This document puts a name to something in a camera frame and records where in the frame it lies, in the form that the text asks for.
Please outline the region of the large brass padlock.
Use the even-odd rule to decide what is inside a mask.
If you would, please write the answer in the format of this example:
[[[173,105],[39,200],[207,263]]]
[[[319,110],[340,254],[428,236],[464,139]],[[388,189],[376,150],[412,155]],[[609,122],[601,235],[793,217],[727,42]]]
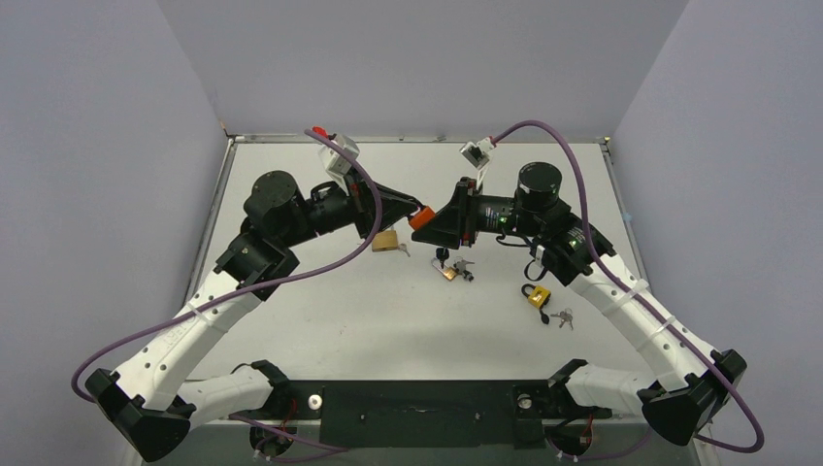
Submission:
[[[388,229],[388,230],[379,232],[374,237],[371,245],[372,245],[372,251],[373,252],[382,252],[382,251],[397,250],[400,246],[400,242],[399,242],[397,232],[395,230]]]

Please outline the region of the orange padlock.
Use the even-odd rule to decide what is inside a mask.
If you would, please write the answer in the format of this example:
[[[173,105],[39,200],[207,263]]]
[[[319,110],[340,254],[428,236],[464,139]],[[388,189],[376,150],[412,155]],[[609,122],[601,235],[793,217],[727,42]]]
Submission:
[[[430,221],[432,221],[436,216],[436,213],[432,210],[429,206],[422,207],[416,214],[414,214],[409,220],[409,226],[414,230],[418,231]]]

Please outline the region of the yellow padlock keys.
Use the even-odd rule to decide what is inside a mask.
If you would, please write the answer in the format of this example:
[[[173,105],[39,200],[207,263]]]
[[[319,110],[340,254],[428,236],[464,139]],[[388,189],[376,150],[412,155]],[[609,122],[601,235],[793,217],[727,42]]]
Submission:
[[[539,311],[539,314],[541,317],[541,322],[544,325],[549,325],[557,320],[560,328],[568,327],[570,330],[574,330],[574,313],[571,309],[564,309],[554,314]]]

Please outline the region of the black-headed keys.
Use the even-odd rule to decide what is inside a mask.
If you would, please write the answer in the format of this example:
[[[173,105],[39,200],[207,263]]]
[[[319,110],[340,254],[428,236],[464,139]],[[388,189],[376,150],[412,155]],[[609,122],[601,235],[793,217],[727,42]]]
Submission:
[[[445,263],[449,259],[449,249],[440,247],[436,248],[435,251],[435,262],[438,264],[440,269],[445,268]]]

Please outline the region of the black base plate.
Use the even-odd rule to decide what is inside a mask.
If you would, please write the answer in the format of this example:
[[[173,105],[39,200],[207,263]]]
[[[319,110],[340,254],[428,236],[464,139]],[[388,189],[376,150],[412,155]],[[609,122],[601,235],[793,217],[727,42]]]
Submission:
[[[318,421],[320,442],[349,449],[540,449],[550,426],[611,411],[579,407],[545,380],[293,381],[248,415]]]

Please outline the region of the yellow padlock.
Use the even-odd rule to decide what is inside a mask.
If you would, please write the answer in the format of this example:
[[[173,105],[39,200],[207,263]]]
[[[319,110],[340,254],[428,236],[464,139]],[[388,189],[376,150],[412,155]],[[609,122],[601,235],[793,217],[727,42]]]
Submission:
[[[528,303],[538,310],[542,310],[551,297],[551,291],[549,289],[533,283],[525,283],[521,286],[520,290]]]

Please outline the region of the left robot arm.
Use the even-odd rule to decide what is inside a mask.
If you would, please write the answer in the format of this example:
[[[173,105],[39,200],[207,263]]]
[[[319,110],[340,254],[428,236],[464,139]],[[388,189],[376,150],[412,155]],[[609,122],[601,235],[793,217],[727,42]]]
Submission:
[[[194,382],[190,373],[244,316],[264,303],[298,267],[297,245],[354,225],[361,237],[402,218],[418,227],[431,210],[408,194],[368,186],[355,174],[304,196],[288,173],[258,178],[244,204],[239,235],[175,317],[137,354],[99,369],[85,386],[94,403],[147,462],[173,451],[193,429],[237,412],[282,415],[289,381],[266,360]]]

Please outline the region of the small brass padlock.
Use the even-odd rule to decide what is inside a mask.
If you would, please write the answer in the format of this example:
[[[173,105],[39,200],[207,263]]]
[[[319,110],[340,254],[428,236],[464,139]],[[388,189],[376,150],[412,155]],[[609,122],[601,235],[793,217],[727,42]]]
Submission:
[[[445,262],[441,263],[438,258],[433,258],[431,260],[432,267],[442,275],[447,281],[453,281],[458,275],[458,271],[453,267],[448,266]]]

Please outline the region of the small padlock key charm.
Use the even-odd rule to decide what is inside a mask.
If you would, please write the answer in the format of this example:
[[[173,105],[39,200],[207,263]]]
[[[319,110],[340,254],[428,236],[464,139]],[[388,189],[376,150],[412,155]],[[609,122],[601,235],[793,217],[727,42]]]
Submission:
[[[475,279],[475,276],[469,270],[469,265],[474,265],[474,262],[458,256],[453,263],[453,268],[466,282],[470,283]]]

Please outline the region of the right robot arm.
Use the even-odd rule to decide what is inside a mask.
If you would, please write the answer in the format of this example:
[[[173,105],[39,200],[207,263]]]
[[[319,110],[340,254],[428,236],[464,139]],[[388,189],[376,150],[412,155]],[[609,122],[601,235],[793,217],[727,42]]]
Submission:
[[[604,409],[642,416],[660,437],[685,446],[728,402],[745,360],[689,335],[603,235],[586,237],[559,197],[561,182],[546,162],[524,165],[511,197],[485,195],[463,177],[443,208],[413,222],[411,237],[449,250],[472,246],[481,233],[525,239],[542,273],[596,308],[650,368],[626,372],[574,359],[549,379],[549,406],[561,415]]]

